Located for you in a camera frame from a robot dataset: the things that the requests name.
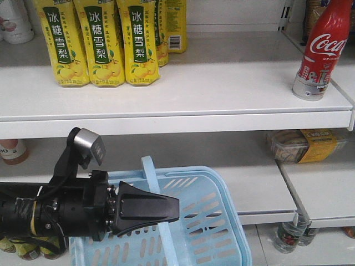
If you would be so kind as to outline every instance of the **yellow drink carton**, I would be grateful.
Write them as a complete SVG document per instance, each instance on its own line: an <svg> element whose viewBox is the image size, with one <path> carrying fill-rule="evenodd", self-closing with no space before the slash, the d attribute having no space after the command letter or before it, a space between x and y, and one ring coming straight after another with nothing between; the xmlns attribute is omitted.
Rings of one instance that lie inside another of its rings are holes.
<svg viewBox="0 0 355 266"><path fill-rule="evenodd" d="M33 0L55 79L61 86L90 83L80 24L72 0Z"/></svg>
<svg viewBox="0 0 355 266"><path fill-rule="evenodd" d="M186 0L166 0L169 53L183 53L187 48Z"/></svg>
<svg viewBox="0 0 355 266"><path fill-rule="evenodd" d="M114 0L74 0L87 52L91 82L117 87L125 82L118 9Z"/></svg>
<svg viewBox="0 0 355 266"><path fill-rule="evenodd" d="M117 0L122 20L126 81L149 85L160 78L154 31L154 0Z"/></svg>
<svg viewBox="0 0 355 266"><path fill-rule="evenodd" d="M168 28L166 25L166 0L155 1L154 12L155 45L160 67L169 61Z"/></svg>

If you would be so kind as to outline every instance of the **red bottle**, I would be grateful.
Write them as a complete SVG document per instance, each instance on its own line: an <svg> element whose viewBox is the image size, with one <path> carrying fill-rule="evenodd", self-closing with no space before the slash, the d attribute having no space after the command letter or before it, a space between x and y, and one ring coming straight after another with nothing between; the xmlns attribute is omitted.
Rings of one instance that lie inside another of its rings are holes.
<svg viewBox="0 0 355 266"><path fill-rule="evenodd" d="M353 0L331 0L313 27L292 92L299 98L323 98L349 36Z"/></svg>

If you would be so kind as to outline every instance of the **coca-cola logo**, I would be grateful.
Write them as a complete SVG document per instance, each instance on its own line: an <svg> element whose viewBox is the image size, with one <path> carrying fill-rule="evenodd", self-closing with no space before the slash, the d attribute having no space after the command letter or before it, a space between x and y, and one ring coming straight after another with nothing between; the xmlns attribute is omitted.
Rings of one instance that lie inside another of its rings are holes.
<svg viewBox="0 0 355 266"><path fill-rule="evenodd" d="M331 35L328 33L319 35L311 43L311 52L315 54L326 54L330 57L341 54L347 39L338 42L337 40L330 40L330 38Z"/></svg>

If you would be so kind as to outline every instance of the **plastic basket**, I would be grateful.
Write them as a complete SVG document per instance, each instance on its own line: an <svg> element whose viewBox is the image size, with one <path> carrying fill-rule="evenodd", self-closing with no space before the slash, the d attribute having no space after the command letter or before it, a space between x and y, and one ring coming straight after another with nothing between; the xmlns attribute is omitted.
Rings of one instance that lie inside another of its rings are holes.
<svg viewBox="0 0 355 266"><path fill-rule="evenodd" d="M222 178L204 166L155 169L149 156L143 170L109 173L109 182L176 197L180 219L135 230L102 242L70 238L72 266L250 265L251 253Z"/></svg>

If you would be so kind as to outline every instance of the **barcode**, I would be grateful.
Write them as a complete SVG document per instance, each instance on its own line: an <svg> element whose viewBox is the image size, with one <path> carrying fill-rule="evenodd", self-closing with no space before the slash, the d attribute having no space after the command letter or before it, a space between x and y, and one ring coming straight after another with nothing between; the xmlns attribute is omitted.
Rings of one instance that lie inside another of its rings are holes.
<svg viewBox="0 0 355 266"><path fill-rule="evenodd" d="M175 35L169 37L169 49L181 49L181 36Z"/></svg>

